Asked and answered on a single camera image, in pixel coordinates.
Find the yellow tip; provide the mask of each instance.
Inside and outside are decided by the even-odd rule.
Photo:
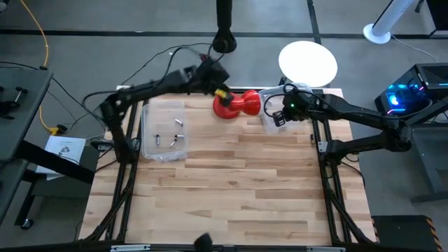
[[[217,89],[215,91],[215,95],[218,95],[219,97],[224,99],[227,96],[227,92],[224,90]]]
[[[56,128],[56,127],[50,128],[50,135],[55,136],[55,135],[57,135],[58,131],[59,131],[59,128]]]

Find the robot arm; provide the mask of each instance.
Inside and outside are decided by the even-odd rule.
[[[411,148],[412,129],[404,120],[386,117],[378,111],[372,111],[349,104],[343,98],[333,94],[310,94],[297,89],[294,85],[283,87],[283,109],[272,114],[276,126],[287,121],[312,120],[349,120],[382,130],[376,136],[352,141],[332,140],[320,143],[325,161],[339,165],[345,155],[373,151],[385,148],[393,152],[408,151]]]
[[[100,104],[100,109],[102,119],[112,133],[117,161],[127,163],[137,158],[131,139],[126,138],[121,128],[126,111],[132,104],[167,93],[201,92],[213,95],[217,89],[228,91],[229,88],[224,84],[228,78],[229,74],[221,64],[208,57],[199,67],[190,66],[173,71],[161,80],[119,90],[109,95]]]

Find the gray floor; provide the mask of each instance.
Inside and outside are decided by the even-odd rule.
[[[108,31],[214,32],[215,8],[210,0],[42,0],[28,1],[44,29],[85,29]],[[388,0],[314,0],[319,29],[331,34],[360,34],[364,25],[374,22]],[[409,9],[394,27],[397,34],[427,34],[423,20]],[[35,29],[19,1],[12,1],[0,14],[0,28]],[[312,32],[306,0],[234,1],[233,30],[236,32]],[[149,57],[169,46],[210,42],[194,37],[75,37],[49,36],[50,70],[78,100],[98,90],[112,90]],[[222,63],[231,74],[229,84],[273,86],[281,76],[277,58],[280,50],[296,38],[237,38],[238,49],[226,55]],[[447,40],[406,40],[415,47],[448,61]],[[342,88],[346,99],[359,106],[374,108],[373,99],[413,64],[432,62],[420,52],[396,41],[373,45],[363,39],[323,39],[336,57],[339,71],[331,83]],[[205,51],[207,47],[198,46]],[[0,35],[0,60],[40,66],[44,47],[40,36]],[[133,83],[159,78],[169,59],[168,53],[157,58]],[[181,51],[172,69],[197,64],[194,55]],[[83,115],[74,102],[56,86],[50,91],[75,114]],[[94,106],[101,100],[95,97]],[[63,108],[50,96],[43,102],[49,125],[70,123]],[[375,134],[374,129],[352,125],[354,137]],[[101,134],[102,128],[84,119],[71,132],[75,137]],[[34,120],[27,139],[45,145],[48,135]],[[372,215],[425,214],[433,219],[442,243],[448,246],[448,201],[412,205],[410,197],[425,193],[419,173],[419,161],[413,152],[390,153],[383,150],[363,153],[360,166],[365,175],[367,198]],[[25,195],[20,186],[7,219],[0,226],[0,246],[24,246],[69,242],[82,219],[86,199],[39,199],[30,216],[35,226],[21,231],[13,226],[14,217]]]

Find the plastic bin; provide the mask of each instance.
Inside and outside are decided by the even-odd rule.
[[[302,84],[302,83],[291,83],[291,84],[295,85],[300,90],[313,92],[312,89],[306,84]],[[278,95],[278,94],[283,94],[283,93],[284,92],[283,92],[282,85],[273,87],[270,89],[266,89],[266,90],[261,90],[258,92],[258,94],[260,95],[260,100],[261,100],[261,111],[260,111],[259,116],[263,123],[263,128],[265,129],[266,134],[275,134],[275,133],[278,133],[281,131],[285,131],[288,128],[298,127],[297,123],[291,124],[288,122],[285,125],[277,127],[277,126],[275,126],[274,119],[267,116],[266,113],[263,111],[263,105],[265,104],[266,100],[269,97],[271,97],[272,95]],[[273,97],[273,98],[269,99],[268,103],[266,104],[267,112],[270,115],[272,115],[273,112],[280,111],[283,108],[283,104],[281,103],[282,101],[283,101],[283,96],[277,96],[277,97]]]
[[[183,101],[152,99],[141,112],[141,153],[145,158],[168,162],[187,158],[188,136]],[[170,146],[175,135],[176,143]]]

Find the wooden table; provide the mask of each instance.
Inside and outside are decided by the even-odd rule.
[[[325,92],[342,95],[339,89]],[[192,244],[209,232],[214,244],[331,244],[316,147],[310,141],[311,122],[290,122],[291,129],[266,135],[259,117],[217,118],[212,97],[157,99],[185,101],[188,158],[167,163],[140,158],[127,243]],[[349,122],[331,121],[330,128],[334,139],[351,139]],[[114,158],[111,152],[98,166]],[[80,238],[88,236],[111,208],[117,173],[114,164],[95,176]],[[375,240],[361,177],[344,165],[339,175],[346,210]],[[342,239],[339,215],[335,217]]]

